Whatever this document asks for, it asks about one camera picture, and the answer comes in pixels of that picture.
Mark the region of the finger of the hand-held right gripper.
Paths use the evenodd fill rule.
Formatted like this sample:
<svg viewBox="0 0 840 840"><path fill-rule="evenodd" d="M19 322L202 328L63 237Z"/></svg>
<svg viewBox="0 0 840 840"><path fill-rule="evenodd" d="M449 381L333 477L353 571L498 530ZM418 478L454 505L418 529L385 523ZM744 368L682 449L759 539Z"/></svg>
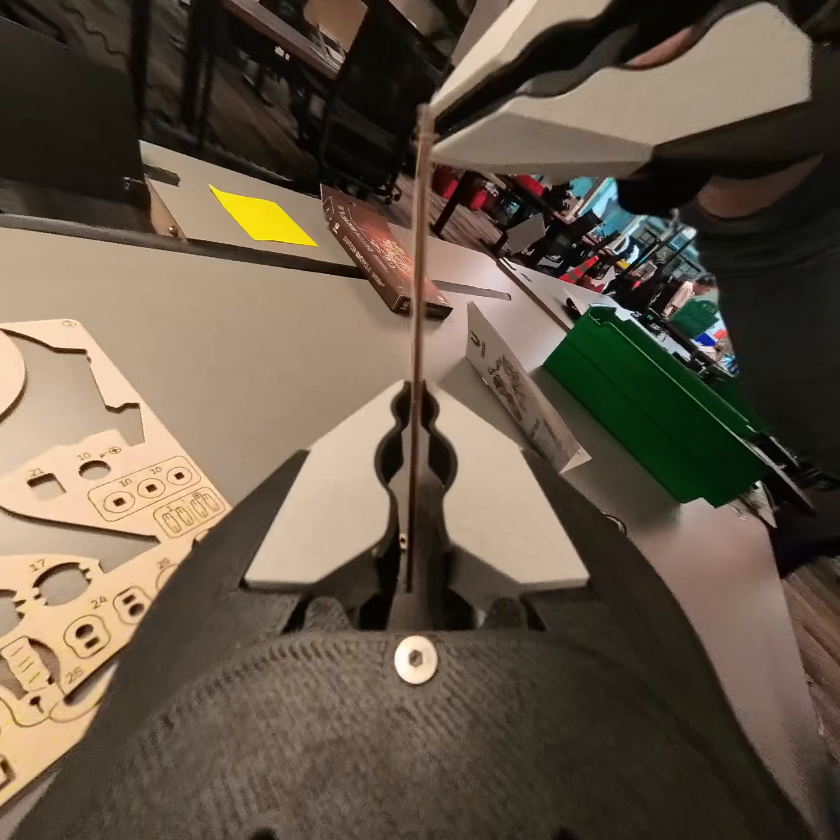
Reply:
<svg viewBox="0 0 840 840"><path fill-rule="evenodd" d="M514 2L430 109L436 163L631 174L812 99L815 45L773 2Z"/></svg>
<svg viewBox="0 0 840 840"><path fill-rule="evenodd" d="M616 65L654 2L513 2L435 97L437 118L592 118L639 110Z"/></svg>

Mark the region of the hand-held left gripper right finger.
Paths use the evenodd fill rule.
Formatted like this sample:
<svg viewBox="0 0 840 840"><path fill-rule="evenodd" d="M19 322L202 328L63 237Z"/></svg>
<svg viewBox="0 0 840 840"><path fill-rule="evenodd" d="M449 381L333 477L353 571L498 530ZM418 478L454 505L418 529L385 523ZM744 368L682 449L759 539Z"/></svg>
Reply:
<svg viewBox="0 0 840 840"><path fill-rule="evenodd" d="M427 390L428 466L443 486L448 587L473 607L590 581L528 454L446 391Z"/></svg>

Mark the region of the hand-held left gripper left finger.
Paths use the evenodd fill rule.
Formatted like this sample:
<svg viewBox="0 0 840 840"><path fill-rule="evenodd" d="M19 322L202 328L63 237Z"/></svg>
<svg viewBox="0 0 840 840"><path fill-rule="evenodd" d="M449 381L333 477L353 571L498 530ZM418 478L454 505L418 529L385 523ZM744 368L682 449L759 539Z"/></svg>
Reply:
<svg viewBox="0 0 840 840"><path fill-rule="evenodd" d="M407 383L397 381L306 453L245 573L260 592L377 595L399 532Z"/></svg>

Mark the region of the wooden parts sheet with slots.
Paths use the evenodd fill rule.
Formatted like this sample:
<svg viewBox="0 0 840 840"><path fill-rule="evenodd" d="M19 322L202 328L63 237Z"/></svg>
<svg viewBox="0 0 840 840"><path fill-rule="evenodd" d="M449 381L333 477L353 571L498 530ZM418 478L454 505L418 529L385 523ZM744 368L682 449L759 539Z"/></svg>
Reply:
<svg viewBox="0 0 840 840"><path fill-rule="evenodd" d="M416 167L413 190L412 245L413 297L411 314L411 402L408 425L408 484L406 525L405 593L415 591L417 531L419 522L419 481L421 477L421 430L424 401L424 322L426 311L425 263L427 241L428 187L431 175L431 153L434 147L434 115L423 104L416 115Z"/></svg>

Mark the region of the wooden parts sheet curved cutout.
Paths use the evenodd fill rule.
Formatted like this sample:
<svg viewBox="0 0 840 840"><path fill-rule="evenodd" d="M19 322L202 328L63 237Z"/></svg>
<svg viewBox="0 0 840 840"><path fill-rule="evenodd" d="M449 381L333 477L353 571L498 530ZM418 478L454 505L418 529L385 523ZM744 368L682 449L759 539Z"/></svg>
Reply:
<svg viewBox="0 0 840 840"><path fill-rule="evenodd" d="M150 538L115 570L66 549L2 556L2 595L17 622L2 634L1 803L84 737L118 655L153 600L231 505L78 320L2 324L2 416L28 369L15 339L81 354L104 408L136 407L143 440L112 427L58 444L2 475L2 512L51 526Z"/></svg>

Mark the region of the person's right forearm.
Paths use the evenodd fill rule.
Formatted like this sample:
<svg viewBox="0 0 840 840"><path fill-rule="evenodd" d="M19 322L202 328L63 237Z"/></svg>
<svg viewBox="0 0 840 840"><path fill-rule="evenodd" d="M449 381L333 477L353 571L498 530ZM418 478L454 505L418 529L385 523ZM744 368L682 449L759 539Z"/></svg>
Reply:
<svg viewBox="0 0 840 840"><path fill-rule="evenodd" d="M839 470L839 162L748 217L680 210L717 279L748 403L796 454Z"/></svg>

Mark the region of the person's right hand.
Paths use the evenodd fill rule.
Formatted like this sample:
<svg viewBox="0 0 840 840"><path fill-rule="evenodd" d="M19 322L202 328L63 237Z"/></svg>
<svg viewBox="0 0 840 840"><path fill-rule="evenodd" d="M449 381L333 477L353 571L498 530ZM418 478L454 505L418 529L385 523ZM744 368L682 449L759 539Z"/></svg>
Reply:
<svg viewBox="0 0 840 840"><path fill-rule="evenodd" d="M704 213L717 218L752 216L791 194L822 162L823 156L817 155L781 171L746 180L716 176L699 191L696 203Z"/></svg>

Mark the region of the green storage bin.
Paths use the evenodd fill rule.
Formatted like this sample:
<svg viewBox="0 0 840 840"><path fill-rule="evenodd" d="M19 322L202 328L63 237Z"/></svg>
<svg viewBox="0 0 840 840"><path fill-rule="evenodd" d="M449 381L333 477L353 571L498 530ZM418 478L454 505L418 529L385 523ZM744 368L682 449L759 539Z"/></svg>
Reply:
<svg viewBox="0 0 840 840"><path fill-rule="evenodd" d="M680 503L719 508L771 475L750 421L614 308L586 309L543 368Z"/></svg>
<svg viewBox="0 0 840 840"><path fill-rule="evenodd" d="M719 321L719 306L716 299L693 297L670 318L669 323L687 340L696 340Z"/></svg>

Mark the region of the assembly instruction booklet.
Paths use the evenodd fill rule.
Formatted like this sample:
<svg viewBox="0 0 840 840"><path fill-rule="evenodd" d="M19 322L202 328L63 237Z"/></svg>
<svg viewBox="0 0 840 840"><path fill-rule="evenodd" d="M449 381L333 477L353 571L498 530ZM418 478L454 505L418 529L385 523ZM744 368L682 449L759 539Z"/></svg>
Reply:
<svg viewBox="0 0 840 840"><path fill-rule="evenodd" d="M560 473L591 460L496 328L474 302L467 305L465 357L530 445Z"/></svg>

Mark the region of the black mesh office chair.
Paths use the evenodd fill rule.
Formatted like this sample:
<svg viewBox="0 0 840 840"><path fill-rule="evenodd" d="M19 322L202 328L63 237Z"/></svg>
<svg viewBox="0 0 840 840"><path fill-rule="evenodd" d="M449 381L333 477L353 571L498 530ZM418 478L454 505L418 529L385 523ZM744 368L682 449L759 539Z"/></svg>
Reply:
<svg viewBox="0 0 840 840"><path fill-rule="evenodd" d="M318 179L390 204L415 137L417 108L429 102L450 62L390 2L370 2L325 103Z"/></svg>

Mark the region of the dark red product box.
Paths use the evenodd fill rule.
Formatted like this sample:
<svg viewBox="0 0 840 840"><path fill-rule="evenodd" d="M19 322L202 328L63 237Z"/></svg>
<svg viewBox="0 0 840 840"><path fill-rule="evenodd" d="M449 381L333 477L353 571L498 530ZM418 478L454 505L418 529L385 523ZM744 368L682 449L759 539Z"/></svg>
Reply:
<svg viewBox="0 0 840 840"><path fill-rule="evenodd" d="M414 257L394 237L388 221L334 187L321 185L320 195L330 233L389 311L409 316L414 294Z"/></svg>

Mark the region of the yellow sticky note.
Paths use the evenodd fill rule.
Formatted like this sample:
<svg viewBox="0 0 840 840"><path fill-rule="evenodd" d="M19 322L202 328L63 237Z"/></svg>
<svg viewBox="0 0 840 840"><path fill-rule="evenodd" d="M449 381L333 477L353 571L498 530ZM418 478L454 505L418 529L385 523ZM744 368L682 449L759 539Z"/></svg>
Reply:
<svg viewBox="0 0 840 840"><path fill-rule="evenodd" d="M257 242L317 247L316 241L277 203L208 185L223 209Z"/></svg>

